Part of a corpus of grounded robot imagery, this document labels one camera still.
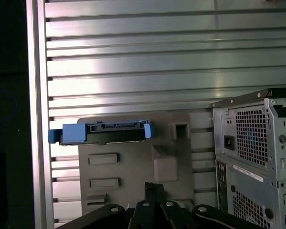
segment white label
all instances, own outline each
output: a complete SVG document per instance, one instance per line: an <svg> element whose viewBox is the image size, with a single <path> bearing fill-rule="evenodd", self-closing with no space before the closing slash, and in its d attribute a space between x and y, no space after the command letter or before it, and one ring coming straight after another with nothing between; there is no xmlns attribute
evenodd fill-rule
<svg viewBox="0 0 286 229"><path fill-rule="evenodd" d="M260 182L263 182L263 181L264 181L264 179L263 179L262 177L260 177L260 176L258 176L258 175L256 175L256 174L254 174L254 173L251 173L251 172L249 172L248 170L245 170L245 169L243 169L243 168L241 168L241 167L238 167L238 166L236 166L236 165L233 165L233 168L236 169L237 171L243 173L243 174L246 174L247 176L250 176L250 177L254 178L255 180L258 180L258 181L260 181Z"/></svg>

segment computer tower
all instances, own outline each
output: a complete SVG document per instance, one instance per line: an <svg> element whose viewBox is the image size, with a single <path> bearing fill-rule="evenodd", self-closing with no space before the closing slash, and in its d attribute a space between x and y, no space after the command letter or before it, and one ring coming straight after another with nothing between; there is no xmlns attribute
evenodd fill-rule
<svg viewBox="0 0 286 229"><path fill-rule="evenodd" d="M286 229L286 88L212 104L218 207Z"/></svg>

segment mesh grille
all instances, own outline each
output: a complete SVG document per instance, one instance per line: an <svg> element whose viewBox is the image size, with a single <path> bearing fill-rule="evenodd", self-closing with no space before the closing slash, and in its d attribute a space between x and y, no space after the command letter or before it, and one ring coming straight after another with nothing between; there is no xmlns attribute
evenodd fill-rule
<svg viewBox="0 0 286 229"><path fill-rule="evenodd" d="M233 209L235 216L270 229L270 223L263 218L263 208L238 191L236 197L233 196Z"/></svg>
<svg viewBox="0 0 286 229"><path fill-rule="evenodd" d="M265 166L268 153L266 118L262 110L237 112L236 131L238 155Z"/></svg>

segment silver metal surface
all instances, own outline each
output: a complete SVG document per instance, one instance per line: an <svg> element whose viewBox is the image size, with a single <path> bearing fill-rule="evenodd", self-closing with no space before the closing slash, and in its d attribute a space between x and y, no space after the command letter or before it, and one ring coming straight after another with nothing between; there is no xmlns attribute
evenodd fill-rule
<svg viewBox="0 0 286 229"><path fill-rule="evenodd" d="M173 202L167 202L166 205L167 205L168 207L171 207L171 206L174 206L174 203L173 203Z"/></svg>
<svg viewBox="0 0 286 229"><path fill-rule="evenodd" d="M286 117L274 108L286 107L286 99L260 102L213 110L216 160L227 164L229 213L268 229L286 228ZM235 149L224 147L225 135L235 137ZM274 212L272 220L264 216L266 208Z"/></svg>
<svg viewBox="0 0 286 229"><path fill-rule="evenodd" d="M37 2L26 2L28 24L28 49L29 49L29 74L30 74L30 114L31 114L31 145L33 166L33 191L34 191L34 221L36 229L45 229L46 203L45 179L43 175L42 151L42 125L41 125L41 89L39 85L39 37L33 28L38 27Z"/></svg>
<svg viewBox="0 0 286 229"><path fill-rule="evenodd" d="M206 209L205 207L199 207L199 208L198 208L198 211L200 211L200 212L206 212L207 209Z"/></svg>
<svg viewBox="0 0 286 229"><path fill-rule="evenodd" d="M78 148L49 147L48 128L86 116L192 109L192 151L207 153L213 125L201 108L286 86L286 2L124 2L27 0L36 228L82 215ZM199 158L210 165L209 154ZM216 206L216 184L199 182L214 172L193 162L195 203Z"/></svg>
<svg viewBox="0 0 286 229"><path fill-rule="evenodd" d="M161 0L146 0L144 2L132 2L127 0L112 1L110 7L105 1L79 1L79 2L50 2L46 3L46 17L81 17L98 15L125 15L125 14L152 14L167 12L189 12L213 10L212 0L186 1L177 4L174 0L167 0L165 4Z"/></svg>
<svg viewBox="0 0 286 229"><path fill-rule="evenodd" d="M286 65L286 49L247 50L203 53L175 53L125 55L119 58L88 58L78 60L60 60L48 62L48 76L72 76L111 73L138 73L159 71L182 71L191 69L246 68L274 65Z"/></svg>

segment dark background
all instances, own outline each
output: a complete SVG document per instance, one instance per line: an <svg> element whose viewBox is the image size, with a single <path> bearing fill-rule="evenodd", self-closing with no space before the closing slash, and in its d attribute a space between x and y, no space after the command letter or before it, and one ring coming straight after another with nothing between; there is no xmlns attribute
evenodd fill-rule
<svg viewBox="0 0 286 229"><path fill-rule="evenodd" d="M32 228L25 0L0 0L0 229Z"/></svg>

